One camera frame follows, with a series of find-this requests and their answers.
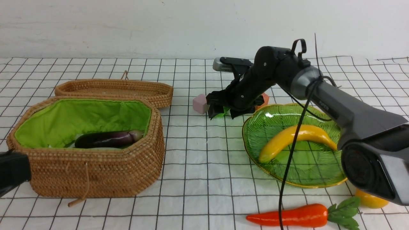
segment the toy banana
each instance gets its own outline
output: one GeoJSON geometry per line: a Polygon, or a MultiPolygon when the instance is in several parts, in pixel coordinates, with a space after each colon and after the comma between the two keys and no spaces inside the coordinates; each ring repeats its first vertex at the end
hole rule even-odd
{"type": "MultiPolygon", "coordinates": [[[[274,159],[285,147],[294,140],[297,125],[288,127],[276,136],[274,136],[261,150],[258,157],[260,163],[268,163],[274,159]]],[[[328,145],[332,150],[337,150],[337,144],[334,143],[328,134],[321,128],[313,125],[303,124],[298,132],[297,141],[309,140],[328,145]]]]}

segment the green plate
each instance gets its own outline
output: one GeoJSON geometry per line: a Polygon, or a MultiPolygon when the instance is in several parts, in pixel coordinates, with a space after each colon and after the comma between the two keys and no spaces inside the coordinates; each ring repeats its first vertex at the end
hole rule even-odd
{"type": "MultiPolygon", "coordinates": [[[[282,181],[291,145],[280,152],[270,163],[258,161],[261,149],[276,134],[297,125],[303,108],[298,104],[271,104],[257,110],[243,125],[244,146],[250,159],[265,173],[282,181]]],[[[308,107],[318,117],[329,119],[321,111],[308,107]]],[[[303,124],[315,125],[327,132],[338,143],[340,128],[333,121],[322,121],[306,113],[303,124]]],[[[295,146],[286,183],[304,188],[323,188],[347,180],[341,166],[341,151],[310,141],[298,141],[295,146]]]]}

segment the orange block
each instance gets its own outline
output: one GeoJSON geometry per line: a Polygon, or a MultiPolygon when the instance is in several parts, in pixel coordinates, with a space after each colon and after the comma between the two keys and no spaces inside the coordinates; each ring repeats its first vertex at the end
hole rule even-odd
{"type": "Polygon", "coordinates": [[[268,105],[268,100],[270,99],[270,97],[265,92],[262,94],[262,96],[263,96],[263,99],[264,99],[264,103],[262,105],[260,105],[260,106],[256,106],[256,110],[268,105]]]}

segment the orange carrot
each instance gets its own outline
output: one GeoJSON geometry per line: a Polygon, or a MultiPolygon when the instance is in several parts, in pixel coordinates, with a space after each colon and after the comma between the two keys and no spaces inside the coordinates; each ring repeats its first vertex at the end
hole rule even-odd
{"type": "MultiPolygon", "coordinates": [[[[336,204],[329,208],[322,204],[309,204],[295,209],[283,210],[281,217],[284,226],[319,228],[325,226],[329,221],[348,230],[359,230],[358,223],[353,219],[353,216],[358,213],[359,204],[360,198],[351,197],[342,201],[338,207],[336,204]]],[[[280,226],[277,211],[250,214],[246,216],[246,219],[259,225],[280,226]]]]}

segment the basket lid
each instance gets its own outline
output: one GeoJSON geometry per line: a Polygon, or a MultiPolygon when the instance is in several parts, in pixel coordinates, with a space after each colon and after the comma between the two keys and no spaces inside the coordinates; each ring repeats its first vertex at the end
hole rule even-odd
{"type": "Polygon", "coordinates": [[[173,87],[160,82],[130,80],[128,72],[125,71],[121,79],[68,81],[57,85],[54,93],[56,96],[145,99],[153,104],[155,108],[163,108],[172,104],[173,87]]]}

